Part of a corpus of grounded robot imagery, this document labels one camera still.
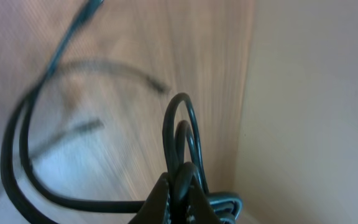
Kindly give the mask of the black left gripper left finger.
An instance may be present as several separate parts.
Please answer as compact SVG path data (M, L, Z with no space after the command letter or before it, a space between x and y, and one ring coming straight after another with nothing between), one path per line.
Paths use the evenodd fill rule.
M129 224L168 224L170 220L170 188L164 172L153 187L143 206Z

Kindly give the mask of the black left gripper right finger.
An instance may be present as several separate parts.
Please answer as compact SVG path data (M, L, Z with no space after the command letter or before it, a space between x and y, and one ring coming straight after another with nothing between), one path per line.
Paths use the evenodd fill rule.
M191 184L188 189L188 205L186 206L186 222L190 224L220 224L208 200L198 183Z

